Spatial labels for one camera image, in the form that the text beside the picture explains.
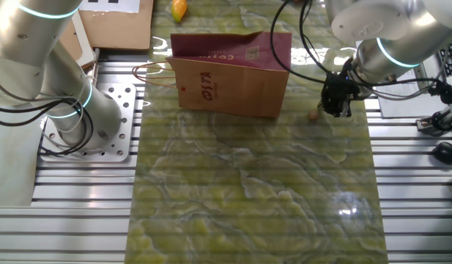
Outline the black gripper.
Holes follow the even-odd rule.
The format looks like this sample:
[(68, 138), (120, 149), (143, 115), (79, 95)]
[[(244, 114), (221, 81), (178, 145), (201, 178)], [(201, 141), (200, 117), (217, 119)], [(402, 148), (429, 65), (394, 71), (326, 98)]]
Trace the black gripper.
[(321, 91), (320, 107), (334, 117), (351, 117), (350, 103), (359, 91), (359, 87), (349, 79), (347, 71), (329, 74)]

